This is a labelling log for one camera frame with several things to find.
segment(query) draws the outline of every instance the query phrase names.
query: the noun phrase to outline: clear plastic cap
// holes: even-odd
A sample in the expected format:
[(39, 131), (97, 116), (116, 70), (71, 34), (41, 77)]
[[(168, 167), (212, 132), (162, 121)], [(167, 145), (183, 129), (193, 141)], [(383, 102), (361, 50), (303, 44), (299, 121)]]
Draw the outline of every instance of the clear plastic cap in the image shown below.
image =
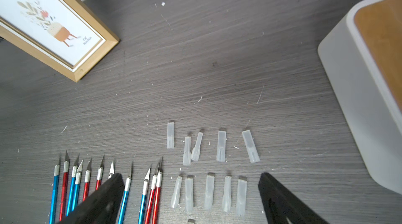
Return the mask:
[(244, 217), (246, 215), (247, 181), (237, 181), (236, 214)]
[(191, 152), (191, 159), (194, 161), (198, 161), (198, 158), (200, 157), (200, 146), (201, 146), (202, 135), (203, 135), (202, 132), (198, 133), (197, 141), (195, 142), (195, 146), (193, 148), (193, 151)]
[(174, 122), (168, 123), (168, 142), (166, 148), (174, 149)]
[(226, 152), (226, 132), (219, 131), (218, 132), (218, 149), (216, 151), (216, 160), (219, 162), (225, 161), (225, 152)]
[(193, 178), (186, 178), (186, 212), (193, 212), (194, 199), (193, 199)]
[(249, 153), (249, 158), (251, 163), (259, 162), (260, 157), (258, 156), (257, 149), (254, 145), (253, 137), (251, 136), (250, 130), (242, 131), (244, 143), (246, 144), (247, 152)]
[(180, 200), (180, 188), (181, 188), (181, 181), (183, 178), (181, 176), (177, 177), (176, 184), (174, 185), (174, 191), (172, 195), (172, 199), (170, 200), (170, 207), (176, 208), (178, 202)]
[(190, 145), (191, 145), (191, 137), (186, 137), (184, 140), (183, 166), (191, 165)]
[(207, 175), (207, 182), (205, 184), (205, 200), (204, 200), (205, 210), (212, 209), (212, 201), (214, 199), (214, 183), (215, 183), (215, 177), (212, 175)]
[(224, 196), (222, 198), (222, 210), (230, 213), (232, 207), (232, 177), (225, 177)]

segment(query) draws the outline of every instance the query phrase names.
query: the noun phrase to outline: wooden lid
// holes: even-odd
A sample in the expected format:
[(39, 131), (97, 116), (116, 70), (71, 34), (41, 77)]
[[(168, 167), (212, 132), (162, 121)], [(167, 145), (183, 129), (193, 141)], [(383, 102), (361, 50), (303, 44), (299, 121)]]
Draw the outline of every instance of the wooden lid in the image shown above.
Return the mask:
[(402, 0), (365, 6), (354, 23), (402, 111)]

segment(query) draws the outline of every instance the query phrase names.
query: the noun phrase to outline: picture frame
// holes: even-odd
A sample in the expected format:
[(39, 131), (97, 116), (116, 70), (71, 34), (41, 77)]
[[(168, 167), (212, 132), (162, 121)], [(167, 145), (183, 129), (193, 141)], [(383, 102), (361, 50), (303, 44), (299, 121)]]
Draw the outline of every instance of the picture frame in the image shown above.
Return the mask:
[(75, 82), (119, 42), (81, 0), (0, 0), (0, 6), (0, 37)]

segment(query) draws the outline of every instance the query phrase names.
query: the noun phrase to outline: gray wooden desk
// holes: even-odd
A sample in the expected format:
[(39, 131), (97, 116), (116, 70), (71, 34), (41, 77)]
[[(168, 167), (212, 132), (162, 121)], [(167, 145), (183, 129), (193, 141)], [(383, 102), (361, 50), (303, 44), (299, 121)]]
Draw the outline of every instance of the gray wooden desk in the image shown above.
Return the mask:
[[(0, 43), (0, 223), (48, 223), (53, 166), (66, 149), (72, 162), (93, 157), (91, 190), (104, 153), (104, 179), (112, 159), (123, 177), (134, 162), (125, 223), (136, 223), (143, 177), (162, 155), (160, 223), (266, 223), (263, 171), (332, 224), (400, 223), (402, 196), (370, 178), (316, 53), (358, 1), (88, 0), (121, 42), (78, 83)], [(220, 128), (224, 163), (215, 161)], [(249, 162), (245, 128), (260, 163)], [(200, 129), (200, 160), (184, 167), (184, 137), (193, 148)], [(208, 172), (216, 174), (211, 212), (203, 210)], [(183, 203), (169, 208), (179, 174), (194, 176), (191, 215)], [(221, 211), (227, 174), (233, 210), (237, 179), (247, 178), (244, 220)]]

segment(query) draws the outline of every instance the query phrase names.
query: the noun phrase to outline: plant illustration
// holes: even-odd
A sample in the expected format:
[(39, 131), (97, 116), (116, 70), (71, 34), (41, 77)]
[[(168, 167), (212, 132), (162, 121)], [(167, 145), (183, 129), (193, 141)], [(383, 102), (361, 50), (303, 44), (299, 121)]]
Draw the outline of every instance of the plant illustration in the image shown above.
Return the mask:
[(56, 17), (51, 16), (49, 12), (41, 7), (40, 0), (30, 0), (23, 2), (17, 1), (17, 4), (24, 9), (25, 13), (21, 12), (25, 17), (30, 18), (32, 23), (36, 23), (41, 26), (44, 30), (47, 30), (50, 35), (56, 38), (58, 41), (62, 41), (68, 47), (73, 45), (68, 45), (66, 40), (73, 40), (74, 38), (80, 38), (72, 35), (68, 29), (63, 27), (60, 23), (56, 22)]
[(37, 25), (42, 26), (43, 29), (48, 30), (49, 26), (52, 25), (55, 17), (49, 16), (49, 13), (42, 9), (40, 6), (40, 0), (35, 0), (33, 3), (26, 1), (17, 2), (18, 5), (26, 9), (26, 14), (34, 18)]

